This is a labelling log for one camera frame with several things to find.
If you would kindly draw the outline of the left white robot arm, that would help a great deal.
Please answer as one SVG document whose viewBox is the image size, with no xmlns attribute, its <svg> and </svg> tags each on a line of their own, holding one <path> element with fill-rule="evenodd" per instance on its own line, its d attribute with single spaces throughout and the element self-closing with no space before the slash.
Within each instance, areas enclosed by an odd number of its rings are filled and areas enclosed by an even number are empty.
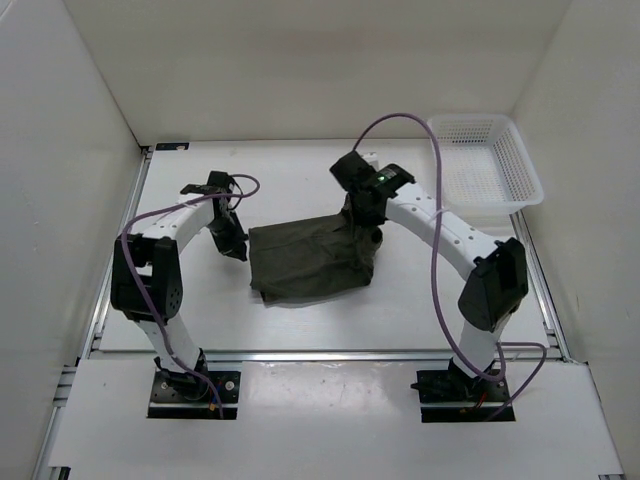
<svg viewBox="0 0 640 480">
<path fill-rule="evenodd" d="M 248 235 L 236 214 L 245 192 L 245 174 L 212 171 L 203 184 L 188 184 L 179 201 L 140 214 L 126 223 L 114 242 L 110 302 L 136 324 L 156 352 L 155 364 L 169 387 L 188 401 L 207 399 L 219 409 L 219 387 L 209 377 L 204 351 L 192 340 L 181 316 L 184 298 L 180 255 L 203 230 L 218 252 L 248 260 Z"/>
</svg>

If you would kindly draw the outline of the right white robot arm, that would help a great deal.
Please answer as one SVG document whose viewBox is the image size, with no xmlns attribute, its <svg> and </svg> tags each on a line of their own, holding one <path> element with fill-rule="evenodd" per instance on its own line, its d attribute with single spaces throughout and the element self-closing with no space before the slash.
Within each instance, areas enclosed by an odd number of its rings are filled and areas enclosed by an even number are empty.
<svg viewBox="0 0 640 480">
<path fill-rule="evenodd" d="M 397 164 L 377 170 L 352 151 L 330 172 L 345 190 L 357 225 L 400 225 L 431 247 L 433 261 L 444 258 L 464 282 L 458 309 L 465 323 L 460 338 L 450 342 L 454 354 L 447 372 L 420 384 L 420 390 L 445 401 L 470 400 L 487 383 L 502 381 L 503 370 L 491 371 L 494 361 L 504 359 L 497 344 L 529 291 L 521 242 L 501 241 L 438 208 L 435 197 Z"/>
</svg>

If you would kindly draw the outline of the olive green shorts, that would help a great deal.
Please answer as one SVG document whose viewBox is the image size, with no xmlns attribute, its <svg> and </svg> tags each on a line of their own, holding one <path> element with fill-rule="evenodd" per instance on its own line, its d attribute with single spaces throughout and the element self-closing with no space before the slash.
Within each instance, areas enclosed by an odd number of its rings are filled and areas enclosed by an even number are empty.
<svg viewBox="0 0 640 480">
<path fill-rule="evenodd" d="M 316 300 L 368 286 L 383 242 L 349 212 L 249 230 L 251 288 L 266 304 Z"/>
</svg>

